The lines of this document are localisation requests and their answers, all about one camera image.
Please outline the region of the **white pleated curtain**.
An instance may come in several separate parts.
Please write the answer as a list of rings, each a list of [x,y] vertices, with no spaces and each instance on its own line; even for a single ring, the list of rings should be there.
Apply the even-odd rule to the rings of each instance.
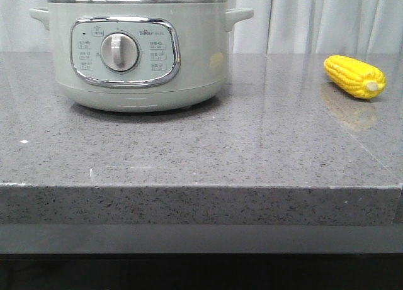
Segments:
[[[402,0],[227,0],[254,16],[230,33],[232,53],[402,53]],[[1,0],[1,52],[48,52],[29,15],[47,0]]]

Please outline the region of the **yellow corn cob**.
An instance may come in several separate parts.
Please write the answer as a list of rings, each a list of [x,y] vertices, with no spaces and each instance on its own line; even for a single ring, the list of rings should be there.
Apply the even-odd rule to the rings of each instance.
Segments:
[[[373,99],[387,87],[386,75],[377,67],[344,55],[331,55],[324,68],[342,90],[358,99]]]

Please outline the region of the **pale green electric cooking pot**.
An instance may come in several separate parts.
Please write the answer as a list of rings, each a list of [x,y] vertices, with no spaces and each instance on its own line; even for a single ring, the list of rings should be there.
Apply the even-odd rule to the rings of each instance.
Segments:
[[[73,101],[116,112],[185,108],[218,93],[228,34],[252,9],[214,3],[50,3],[31,8],[52,39],[55,78]]]

